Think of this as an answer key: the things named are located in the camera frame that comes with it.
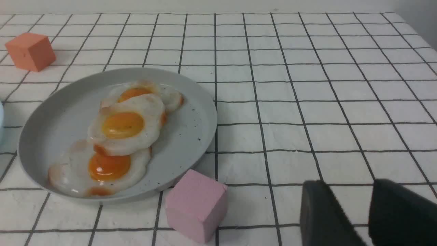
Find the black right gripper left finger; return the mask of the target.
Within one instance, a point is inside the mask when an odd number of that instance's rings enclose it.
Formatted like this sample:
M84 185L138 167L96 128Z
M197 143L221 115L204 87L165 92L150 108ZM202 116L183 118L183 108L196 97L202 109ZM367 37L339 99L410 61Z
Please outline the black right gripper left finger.
M329 186L307 180L302 186L300 231L303 246L365 246Z

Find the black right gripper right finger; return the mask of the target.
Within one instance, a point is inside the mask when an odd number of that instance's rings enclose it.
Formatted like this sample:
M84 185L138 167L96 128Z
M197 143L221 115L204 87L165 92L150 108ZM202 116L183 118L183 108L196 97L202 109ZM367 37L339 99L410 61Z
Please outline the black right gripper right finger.
M391 180L377 179L368 232L375 246L435 246L437 206Z

